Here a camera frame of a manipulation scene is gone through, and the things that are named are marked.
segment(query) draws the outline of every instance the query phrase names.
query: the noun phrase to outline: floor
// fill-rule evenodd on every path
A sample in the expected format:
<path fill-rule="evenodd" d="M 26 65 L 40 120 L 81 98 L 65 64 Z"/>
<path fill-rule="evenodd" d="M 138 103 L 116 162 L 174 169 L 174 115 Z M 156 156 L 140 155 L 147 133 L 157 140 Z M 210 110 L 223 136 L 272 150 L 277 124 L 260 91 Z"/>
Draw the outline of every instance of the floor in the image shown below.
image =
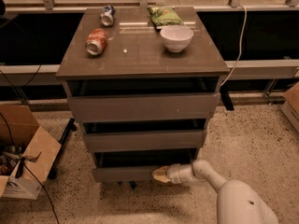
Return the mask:
<path fill-rule="evenodd" d="M 224 177 L 251 185 L 278 216 L 280 224 L 299 223 L 299 133 L 281 105 L 219 105 L 202 148 L 206 159 Z M 71 118 L 69 111 L 34 112 L 59 139 Z M 58 176 L 45 186 L 60 223 L 216 223 L 216 193 L 199 184 L 168 185 L 155 181 L 95 183 L 93 161 L 78 129 L 65 145 Z M 55 223 L 44 190 L 36 201 L 0 199 L 0 223 Z"/>

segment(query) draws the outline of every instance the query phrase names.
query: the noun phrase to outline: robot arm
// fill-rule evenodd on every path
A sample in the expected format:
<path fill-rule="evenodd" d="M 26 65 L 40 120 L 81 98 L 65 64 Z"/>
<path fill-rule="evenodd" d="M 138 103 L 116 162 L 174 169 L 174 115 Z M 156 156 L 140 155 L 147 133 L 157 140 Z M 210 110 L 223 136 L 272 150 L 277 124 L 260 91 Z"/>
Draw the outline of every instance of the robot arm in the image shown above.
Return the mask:
<path fill-rule="evenodd" d="M 278 224 L 278 218 L 262 198 L 246 183 L 226 180 L 207 161 L 173 164 L 153 172 L 155 179 L 174 184 L 205 179 L 218 193 L 218 224 Z"/>

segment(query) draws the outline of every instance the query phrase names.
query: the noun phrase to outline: cabinet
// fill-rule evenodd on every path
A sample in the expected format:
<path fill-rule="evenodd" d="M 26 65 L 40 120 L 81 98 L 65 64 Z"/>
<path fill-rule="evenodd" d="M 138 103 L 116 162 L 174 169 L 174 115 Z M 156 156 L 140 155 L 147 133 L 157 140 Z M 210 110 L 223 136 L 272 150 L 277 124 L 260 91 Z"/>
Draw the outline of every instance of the cabinet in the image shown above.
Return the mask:
<path fill-rule="evenodd" d="M 98 182 L 150 180 L 158 167 L 191 162 L 205 143 L 229 69 L 193 8 L 176 12 L 194 31 L 180 53 L 164 48 L 146 11 L 118 8 L 100 56 L 84 48 L 101 26 L 98 9 L 86 10 L 64 56 L 56 77 Z"/>

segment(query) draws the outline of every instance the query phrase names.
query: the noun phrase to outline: cabinet top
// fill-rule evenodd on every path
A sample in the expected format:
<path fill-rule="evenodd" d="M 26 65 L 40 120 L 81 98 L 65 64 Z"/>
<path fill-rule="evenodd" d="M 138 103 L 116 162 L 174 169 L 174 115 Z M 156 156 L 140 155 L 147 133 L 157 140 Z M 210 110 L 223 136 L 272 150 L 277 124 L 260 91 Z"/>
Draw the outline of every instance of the cabinet top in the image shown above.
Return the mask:
<path fill-rule="evenodd" d="M 218 76 L 229 69 L 192 7 L 175 9 L 194 36 L 182 52 L 168 51 L 147 10 L 117 8 L 114 25 L 103 27 L 101 10 L 87 9 L 56 74 L 59 80 L 134 77 Z M 103 53 L 91 57 L 85 42 L 102 28 L 108 41 Z"/>

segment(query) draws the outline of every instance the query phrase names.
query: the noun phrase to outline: white bowl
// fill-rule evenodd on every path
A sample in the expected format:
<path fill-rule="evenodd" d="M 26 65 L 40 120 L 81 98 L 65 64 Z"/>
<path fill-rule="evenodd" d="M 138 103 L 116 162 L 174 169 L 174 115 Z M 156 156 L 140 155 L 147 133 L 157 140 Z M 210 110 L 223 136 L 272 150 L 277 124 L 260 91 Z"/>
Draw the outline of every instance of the white bowl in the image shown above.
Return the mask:
<path fill-rule="evenodd" d="M 161 29 L 160 34 L 164 45 L 172 52 L 184 50 L 193 38 L 193 30 L 180 25 L 165 26 Z"/>

